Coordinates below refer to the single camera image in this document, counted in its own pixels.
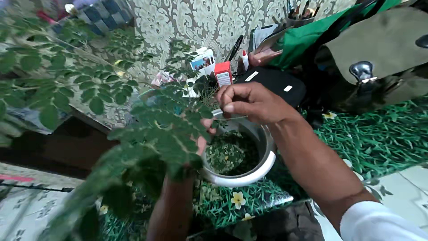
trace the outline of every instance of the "table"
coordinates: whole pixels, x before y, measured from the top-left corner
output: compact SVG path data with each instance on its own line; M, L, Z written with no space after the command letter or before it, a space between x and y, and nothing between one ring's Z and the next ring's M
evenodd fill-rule
M316 130L319 138L352 163L364 185L379 177L426 162L428 154L428 95L361 115L331 113ZM217 229L309 199L293 181L279 157L271 171L245 187L218 187L195 181L193 221L189 235ZM137 205L133 219L121 221L107 212L101 227L104 240L118 236L144 237L153 205L135 189ZM245 204L237 209L234 193Z

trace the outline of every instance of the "stainless steel pot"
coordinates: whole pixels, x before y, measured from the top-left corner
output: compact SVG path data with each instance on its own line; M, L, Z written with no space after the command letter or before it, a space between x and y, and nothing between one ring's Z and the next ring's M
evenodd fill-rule
M217 119L223 118L223 111L220 109L214 110L212 113ZM221 135L222 133L231 130L244 132L251 136L257 145L257 150L259 151L259 164L247 173L237 176L225 176L212 171L207 161L206 153L204 152L202 154L204 168L202 169L201 174L205 179L219 186L241 187L255 183L268 173L276 159L275 153L273 153L273 138L270 135L269 129L266 125L255 124L247 118L238 118L230 120L226 128L219 127L216 135Z

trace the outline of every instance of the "damask wallpaper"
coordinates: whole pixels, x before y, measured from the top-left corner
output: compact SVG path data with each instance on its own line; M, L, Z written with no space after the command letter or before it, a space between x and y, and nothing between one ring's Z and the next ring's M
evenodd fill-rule
M216 62L225 61L237 38L244 36L242 49L248 49L250 31L256 27L281 22L286 0L129 0L135 13L136 34L145 38L144 50L156 53L158 58L137 66L135 75L152 79L165 67L169 42L181 39L195 49L206 46L214 51ZM291 1L292 6L300 0ZM316 8L318 2L311 1ZM316 19L347 9L355 0L321 0ZM232 69L237 66L231 62Z

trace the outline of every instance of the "forearm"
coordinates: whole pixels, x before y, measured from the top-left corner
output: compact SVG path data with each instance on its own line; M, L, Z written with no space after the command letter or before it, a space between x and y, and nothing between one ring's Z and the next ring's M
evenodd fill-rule
M165 178L149 221L148 241L186 240L192 217L193 177L183 182Z
M294 180L318 203L336 230L351 205L376 201L303 118L270 124L269 129Z

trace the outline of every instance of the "red box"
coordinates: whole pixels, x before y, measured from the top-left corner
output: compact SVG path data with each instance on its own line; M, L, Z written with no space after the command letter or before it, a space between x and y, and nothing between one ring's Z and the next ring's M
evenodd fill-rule
M231 85L232 72L230 70L230 62L226 61L215 64L214 75L219 87L222 87L223 85Z

